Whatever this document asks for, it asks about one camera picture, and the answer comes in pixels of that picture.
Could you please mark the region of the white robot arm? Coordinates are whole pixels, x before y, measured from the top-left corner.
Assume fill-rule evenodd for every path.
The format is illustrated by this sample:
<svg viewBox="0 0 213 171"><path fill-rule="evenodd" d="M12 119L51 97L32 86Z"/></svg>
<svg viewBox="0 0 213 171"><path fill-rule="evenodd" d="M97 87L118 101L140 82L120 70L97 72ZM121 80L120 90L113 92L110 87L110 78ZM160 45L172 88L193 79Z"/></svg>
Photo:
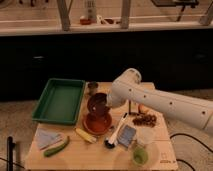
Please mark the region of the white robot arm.
<svg viewBox="0 0 213 171"><path fill-rule="evenodd" d="M148 89L142 86L141 80L137 69L125 70L112 82L107 105L118 108L130 100L213 136L213 101Z"/></svg>

